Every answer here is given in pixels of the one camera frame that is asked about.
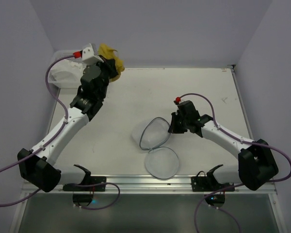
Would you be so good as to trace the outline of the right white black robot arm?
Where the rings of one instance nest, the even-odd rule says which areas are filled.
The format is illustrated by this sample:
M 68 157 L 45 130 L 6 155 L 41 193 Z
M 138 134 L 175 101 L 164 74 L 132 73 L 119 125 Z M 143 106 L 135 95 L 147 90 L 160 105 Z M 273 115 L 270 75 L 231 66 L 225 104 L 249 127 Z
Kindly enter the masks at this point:
M 178 109 L 171 114 L 169 133 L 196 134 L 225 149 L 238 161 L 236 166 L 220 164 L 203 177 L 197 176 L 196 183 L 205 190 L 214 191 L 228 184 L 242 183 L 255 191 L 278 174 L 278 166 L 266 141 L 243 138 L 221 127 L 213 117 L 207 114 L 201 116 L 190 100 L 176 98 L 174 103 Z

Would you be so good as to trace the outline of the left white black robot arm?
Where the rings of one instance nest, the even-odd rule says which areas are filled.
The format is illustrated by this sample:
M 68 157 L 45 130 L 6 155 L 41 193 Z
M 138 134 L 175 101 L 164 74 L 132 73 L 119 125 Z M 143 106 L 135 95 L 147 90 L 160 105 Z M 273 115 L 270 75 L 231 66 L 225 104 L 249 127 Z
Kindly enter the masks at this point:
M 63 149 L 80 129 L 98 113 L 106 98 L 107 87 L 118 72 L 114 59 L 103 59 L 88 65 L 81 77 L 81 85 L 61 121 L 30 150 L 21 149 L 17 154 L 19 171 L 23 179 L 44 192 L 57 185 L 71 187 L 90 184 L 91 172 L 80 165 L 67 171 L 55 167 Z

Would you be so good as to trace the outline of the yellow bra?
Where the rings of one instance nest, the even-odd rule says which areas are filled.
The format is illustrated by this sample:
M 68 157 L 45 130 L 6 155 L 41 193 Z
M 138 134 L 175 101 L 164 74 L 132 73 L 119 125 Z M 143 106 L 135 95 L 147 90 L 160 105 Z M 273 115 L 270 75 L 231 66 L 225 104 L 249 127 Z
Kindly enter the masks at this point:
M 116 71 L 116 74 L 112 75 L 110 82 L 115 82 L 121 77 L 121 73 L 124 72 L 124 62 L 118 56 L 118 51 L 104 43 L 101 43 L 98 49 L 98 54 L 111 65 L 112 69 Z

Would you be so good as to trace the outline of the white bra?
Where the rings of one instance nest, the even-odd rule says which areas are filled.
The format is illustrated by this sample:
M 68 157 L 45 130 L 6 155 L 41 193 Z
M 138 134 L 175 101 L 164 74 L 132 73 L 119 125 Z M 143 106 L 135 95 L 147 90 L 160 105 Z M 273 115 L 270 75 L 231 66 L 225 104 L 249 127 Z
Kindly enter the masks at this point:
M 50 69 L 50 77 L 53 81 L 60 83 L 79 83 L 83 71 L 83 64 L 64 59 Z

